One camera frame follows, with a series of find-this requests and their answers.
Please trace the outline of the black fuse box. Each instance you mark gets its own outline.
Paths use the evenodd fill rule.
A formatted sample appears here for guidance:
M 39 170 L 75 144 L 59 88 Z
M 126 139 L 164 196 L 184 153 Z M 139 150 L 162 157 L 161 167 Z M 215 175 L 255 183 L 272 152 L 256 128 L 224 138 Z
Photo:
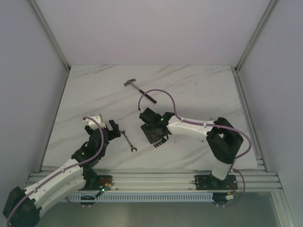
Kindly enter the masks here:
M 154 146 L 155 148 L 157 148 L 157 147 L 159 147 L 160 145 L 162 145 L 163 143 L 165 143 L 166 141 L 167 141 L 167 140 L 166 140 L 165 138 L 162 138 L 161 140 L 159 140 L 159 141 L 153 143 L 153 146 Z

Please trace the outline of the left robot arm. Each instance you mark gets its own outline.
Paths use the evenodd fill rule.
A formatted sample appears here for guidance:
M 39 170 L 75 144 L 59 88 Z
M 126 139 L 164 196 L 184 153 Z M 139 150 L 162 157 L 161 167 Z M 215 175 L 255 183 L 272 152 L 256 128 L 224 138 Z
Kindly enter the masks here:
M 71 158 L 39 182 L 24 189 L 12 189 L 3 209 L 8 227 L 34 227 L 54 205 L 71 193 L 92 190 L 97 184 L 93 167 L 105 155 L 109 142 L 121 136 L 119 126 L 110 120 L 111 130 L 101 121 L 84 117 L 89 140 Z

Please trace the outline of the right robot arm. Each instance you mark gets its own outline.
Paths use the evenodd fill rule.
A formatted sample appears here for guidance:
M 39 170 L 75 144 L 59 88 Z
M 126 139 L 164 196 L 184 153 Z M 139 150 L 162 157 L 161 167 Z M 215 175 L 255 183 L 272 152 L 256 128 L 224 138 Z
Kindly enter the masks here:
M 227 188 L 227 176 L 243 144 L 243 137 L 225 118 L 219 117 L 214 122 L 194 121 L 171 112 L 160 115 L 150 108 L 141 112 L 139 118 L 144 122 L 141 126 L 143 133 L 154 147 L 175 134 L 206 140 L 215 157 L 213 169 L 206 177 L 206 186 L 220 190 Z

